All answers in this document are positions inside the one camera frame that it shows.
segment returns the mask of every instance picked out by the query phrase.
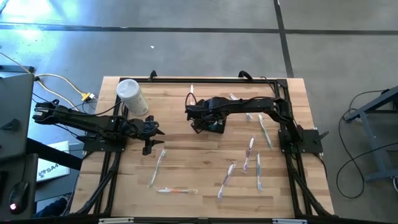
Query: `wooden table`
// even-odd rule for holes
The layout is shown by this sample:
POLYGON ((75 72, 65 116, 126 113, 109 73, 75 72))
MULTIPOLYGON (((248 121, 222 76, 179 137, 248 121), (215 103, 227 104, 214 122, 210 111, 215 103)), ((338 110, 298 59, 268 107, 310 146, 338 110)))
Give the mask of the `wooden table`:
MULTIPOLYGON (((114 105, 116 86, 120 77, 104 77, 96 112, 114 105)), ((305 129, 313 128, 313 121, 301 78, 287 79, 295 120, 305 129)), ((198 100, 214 96, 228 98, 234 93, 238 98, 274 96, 266 84, 197 83, 194 94, 198 100)), ((122 154, 118 181, 114 195, 112 216, 125 217, 229 217, 272 218, 293 217, 292 199, 285 158, 279 149, 277 131, 279 124, 263 114, 274 147, 270 149, 262 133, 257 114, 252 121, 245 114, 228 116, 224 134, 202 132, 196 134, 184 113, 184 101, 189 83, 141 83, 149 112, 160 124, 165 136, 154 139, 165 141, 156 145, 152 154, 142 156, 141 141, 128 140, 122 154), (245 150, 251 136, 255 136, 254 153, 247 174, 241 172, 245 150), (166 158, 160 165, 155 187, 198 189, 197 194, 161 194, 148 188, 160 152, 166 149, 166 158), (256 188, 256 152, 261 153, 262 186, 256 188), (237 166, 224 188, 223 198, 217 193, 232 162, 237 166)), ((103 152, 86 158, 81 167, 72 211, 77 211, 98 186, 103 152)), ((325 171, 314 155, 303 154, 307 184, 318 201, 333 213, 325 171)), ((304 211, 301 191, 298 192, 304 211)), ((105 190, 103 206, 108 190, 105 190)))

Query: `concrete floor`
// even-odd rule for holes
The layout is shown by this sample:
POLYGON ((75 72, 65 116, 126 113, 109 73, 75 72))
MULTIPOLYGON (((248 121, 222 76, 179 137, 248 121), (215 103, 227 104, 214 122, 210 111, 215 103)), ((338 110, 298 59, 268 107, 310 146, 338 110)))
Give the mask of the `concrete floor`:
MULTIPOLYGON (((396 30, 398 3, 385 0, 280 0, 286 29, 396 30)), ((26 22, 116 27, 215 27, 277 29, 273 0, 10 0, 1 23, 26 22)), ((398 194, 391 180, 368 183, 357 199, 343 198, 335 177, 348 160, 338 139, 338 120, 354 95, 398 83, 396 35, 287 35, 294 77, 304 78, 313 119, 330 131, 324 160, 335 213, 341 217, 397 222, 398 194)), ((0 30, 1 50, 37 73, 64 75, 79 89, 98 94, 105 75, 286 77, 279 34, 182 32, 65 32, 0 30)), ((11 64, 0 58, 0 64, 11 64)), ((63 81, 46 78, 49 88, 80 103, 63 81)), ((36 94, 55 97, 35 84, 36 94)), ((358 107, 377 94, 358 98, 358 107)), ((370 149, 362 127, 343 125, 349 150, 370 149)), ((76 140, 55 126, 30 124, 29 137, 49 144, 76 140)), ((358 159, 365 174, 375 171, 372 156, 358 159)), ((354 166, 341 174, 342 190, 356 194, 354 166)))

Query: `computer mouse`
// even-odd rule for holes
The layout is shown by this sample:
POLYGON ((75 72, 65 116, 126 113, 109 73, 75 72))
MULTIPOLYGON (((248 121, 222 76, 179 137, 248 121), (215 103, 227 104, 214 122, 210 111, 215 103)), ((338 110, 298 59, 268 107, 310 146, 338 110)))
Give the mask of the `computer mouse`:
POLYGON ((21 181, 14 185, 10 196, 9 206, 12 214, 20 214, 26 209, 29 183, 21 181))

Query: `robotic arm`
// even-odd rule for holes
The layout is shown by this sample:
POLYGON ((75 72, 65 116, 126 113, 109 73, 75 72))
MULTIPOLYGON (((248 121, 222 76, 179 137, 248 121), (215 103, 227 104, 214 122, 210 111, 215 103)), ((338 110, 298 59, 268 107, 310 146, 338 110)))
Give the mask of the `robotic arm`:
POLYGON ((196 133, 212 131, 224 133, 226 117, 231 113, 268 114, 274 121, 287 128, 292 142, 301 142, 301 126, 296 126, 293 119, 291 102, 282 98, 254 97, 248 100, 229 100, 224 97, 213 97, 200 100, 196 105, 186 105, 187 120, 193 120, 191 127, 196 133))
POLYGON ((145 141, 142 154, 148 155, 152 146, 163 143, 163 141, 150 140, 156 134, 164 134, 158 129, 158 122, 153 116, 148 116, 145 121, 141 119, 127 120, 123 116, 96 116, 79 111, 70 110, 65 106, 58 105, 59 100, 53 102, 36 103, 33 119, 39 124, 64 124, 77 128, 93 136, 77 136, 76 138, 94 147, 94 151, 111 151, 112 146, 122 146, 126 138, 140 139, 145 141))

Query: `yellow cable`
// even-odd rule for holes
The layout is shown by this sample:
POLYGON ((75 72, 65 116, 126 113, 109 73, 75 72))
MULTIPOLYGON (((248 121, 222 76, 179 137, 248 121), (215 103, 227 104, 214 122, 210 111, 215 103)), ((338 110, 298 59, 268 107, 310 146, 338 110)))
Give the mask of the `yellow cable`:
MULTIPOLYGON (((27 73, 34 75, 32 72, 28 71, 28 69, 26 69, 25 67, 23 67, 20 63, 16 62, 14 59, 8 57, 7 55, 5 55, 5 54, 2 53, 2 52, 0 52, 0 54, 2 54, 3 56, 5 56, 6 58, 8 58, 9 60, 11 60, 11 61, 13 61, 14 63, 16 63, 17 65, 19 65, 19 66, 20 66, 23 70, 25 70, 27 73)), ((63 78, 63 77, 61 77, 61 76, 59 76, 59 77, 62 78, 62 79, 64 79, 65 81, 67 81, 69 84, 71 84, 66 78, 63 78)), ((54 94, 54 95, 56 95, 56 96, 61 97, 61 98, 64 99, 66 102, 68 102, 68 103, 73 107, 73 109, 79 111, 79 109, 76 108, 76 106, 73 105, 73 103, 72 103, 71 101, 69 101, 69 100, 66 99, 65 97, 59 95, 58 93, 49 90, 47 87, 45 87, 45 85, 44 85, 42 82, 40 82, 40 81, 37 81, 37 82, 38 82, 45 90, 47 90, 48 92, 50 92, 50 93, 52 93, 52 94, 54 94)))

